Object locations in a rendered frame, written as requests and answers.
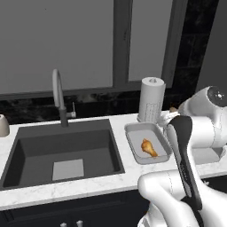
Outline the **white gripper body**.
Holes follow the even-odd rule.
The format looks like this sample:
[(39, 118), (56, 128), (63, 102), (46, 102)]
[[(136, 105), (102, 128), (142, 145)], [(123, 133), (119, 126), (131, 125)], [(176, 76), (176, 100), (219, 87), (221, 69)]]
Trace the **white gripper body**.
[(166, 114), (162, 115), (159, 119), (159, 126), (165, 127), (176, 116), (178, 116), (178, 112), (166, 113)]

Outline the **orange chicken drumstick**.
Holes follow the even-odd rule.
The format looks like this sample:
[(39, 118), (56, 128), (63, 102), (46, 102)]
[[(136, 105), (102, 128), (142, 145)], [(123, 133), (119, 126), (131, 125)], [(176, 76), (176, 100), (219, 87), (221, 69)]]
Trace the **orange chicken drumstick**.
[(153, 144), (150, 140), (143, 139), (143, 142), (141, 144), (141, 149), (143, 152), (150, 154), (152, 157), (157, 157), (158, 154), (153, 149)]

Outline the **grey tupperware container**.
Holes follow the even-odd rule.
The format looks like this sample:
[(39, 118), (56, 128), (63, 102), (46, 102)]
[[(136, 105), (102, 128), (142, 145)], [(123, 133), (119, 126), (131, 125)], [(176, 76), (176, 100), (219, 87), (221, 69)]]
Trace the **grey tupperware container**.
[(218, 162), (226, 154), (226, 149), (221, 148), (196, 148), (192, 155), (196, 165)]
[[(125, 134), (138, 164), (156, 164), (169, 160), (172, 154), (171, 147), (157, 125), (150, 122), (126, 124)], [(144, 139), (152, 143), (154, 151), (158, 154), (157, 157), (153, 157), (151, 154), (142, 150), (141, 145)]]

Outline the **white paper towel roll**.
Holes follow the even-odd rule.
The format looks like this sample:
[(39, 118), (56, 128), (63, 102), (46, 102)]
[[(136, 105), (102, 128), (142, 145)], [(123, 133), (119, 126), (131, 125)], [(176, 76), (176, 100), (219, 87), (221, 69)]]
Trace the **white paper towel roll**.
[(137, 120), (157, 123), (163, 104), (166, 83), (157, 77), (146, 77), (141, 82), (141, 93)]

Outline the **grey framed window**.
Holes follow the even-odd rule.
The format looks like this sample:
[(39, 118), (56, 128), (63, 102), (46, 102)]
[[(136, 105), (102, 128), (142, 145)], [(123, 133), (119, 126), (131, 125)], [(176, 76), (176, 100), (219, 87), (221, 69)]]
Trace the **grey framed window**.
[(188, 0), (0, 0), (0, 100), (173, 82)]

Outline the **dark grey sink basin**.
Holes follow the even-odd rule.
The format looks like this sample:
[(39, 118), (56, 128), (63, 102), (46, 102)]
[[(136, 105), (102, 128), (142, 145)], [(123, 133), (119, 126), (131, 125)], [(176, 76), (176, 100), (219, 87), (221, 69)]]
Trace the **dark grey sink basin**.
[(122, 174), (108, 119), (21, 127), (0, 178), (0, 191)]

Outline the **grey curved tap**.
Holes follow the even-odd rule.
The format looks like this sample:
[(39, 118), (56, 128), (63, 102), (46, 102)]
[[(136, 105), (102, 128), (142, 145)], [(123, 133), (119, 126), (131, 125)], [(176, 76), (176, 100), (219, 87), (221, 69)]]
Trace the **grey curved tap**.
[(59, 118), (60, 118), (61, 126), (63, 128), (66, 128), (68, 126), (68, 119), (75, 118), (76, 112), (75, 112), (75, 108), (73, 108), (73, 111), (69, 113), (67, 111), (67, 108), (65, 107), (61, 77), (58, 69), (54, 69), (52, 72), (52, 89), (53, 89), (54, 105), (59, 110)]

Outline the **dark cupboard front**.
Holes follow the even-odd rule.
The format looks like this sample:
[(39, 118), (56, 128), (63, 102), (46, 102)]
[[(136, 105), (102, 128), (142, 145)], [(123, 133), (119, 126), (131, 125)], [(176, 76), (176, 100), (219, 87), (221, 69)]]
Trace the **dark cupboard front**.
[(138, 190), (0, 211), (0, 227), (137, 227), (149, 202)]

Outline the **beige rounded jar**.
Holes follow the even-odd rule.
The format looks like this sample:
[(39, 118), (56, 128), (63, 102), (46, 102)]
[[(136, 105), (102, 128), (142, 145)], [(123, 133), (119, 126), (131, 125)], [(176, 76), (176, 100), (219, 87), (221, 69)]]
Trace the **beige rounded jar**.
[(0, 137), (7, 137), (10, 134), (10, 127), (7, 119), (0, 114)]

